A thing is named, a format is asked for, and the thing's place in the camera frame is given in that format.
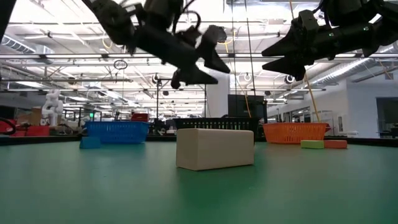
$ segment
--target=blue object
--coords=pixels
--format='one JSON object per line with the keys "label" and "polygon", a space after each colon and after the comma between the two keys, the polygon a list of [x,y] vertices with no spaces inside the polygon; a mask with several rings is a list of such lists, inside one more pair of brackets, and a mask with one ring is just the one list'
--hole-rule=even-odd
{"label": "blue object", "polygon": [[89,121],[87,133],[103,144],[138,144],[146,140],[149,123],[140,121]]}
{"label": "blue object", "polygon": [[101,141],[98,137],[82,137],[80,140],[80,149],[99,149]]}

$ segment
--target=white robot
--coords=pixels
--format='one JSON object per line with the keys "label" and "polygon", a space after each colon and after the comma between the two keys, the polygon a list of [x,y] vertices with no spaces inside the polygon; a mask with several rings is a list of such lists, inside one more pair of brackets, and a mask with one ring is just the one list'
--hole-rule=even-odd
{"label": "white robot", "polygon": [[58,99],[60,90],[50,90],[45,96],[45,104],[42,108],[40,125],[56,126],[58,115],[62,114],[63,103]]}

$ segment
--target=black crate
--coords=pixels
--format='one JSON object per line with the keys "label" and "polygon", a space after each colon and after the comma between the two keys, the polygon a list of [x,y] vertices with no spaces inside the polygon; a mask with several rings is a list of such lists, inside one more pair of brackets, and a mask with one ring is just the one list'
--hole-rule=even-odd
{"label": "black crate", "polygon": [[259,118],[175,118],[174,121],[177,130],[185,128],[248,130],[254,133],[254,140],[259,127]]}

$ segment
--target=orange block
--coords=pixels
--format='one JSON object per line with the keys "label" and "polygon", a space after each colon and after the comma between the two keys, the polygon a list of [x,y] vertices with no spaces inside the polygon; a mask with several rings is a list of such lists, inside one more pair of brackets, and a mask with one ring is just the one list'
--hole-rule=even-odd
{"label": "orange block", "polygon": [[345,140],[324,140],[326,149],[346,149],[347,141]]}

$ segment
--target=white block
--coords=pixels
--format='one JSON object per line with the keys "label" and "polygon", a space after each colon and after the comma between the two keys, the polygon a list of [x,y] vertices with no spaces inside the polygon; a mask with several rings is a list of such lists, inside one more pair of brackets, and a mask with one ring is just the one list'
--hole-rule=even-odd
{"label": "white block", "polygon": [[222,129],[179,129],[177,167],[219,169],[254,164],[254,133]]}

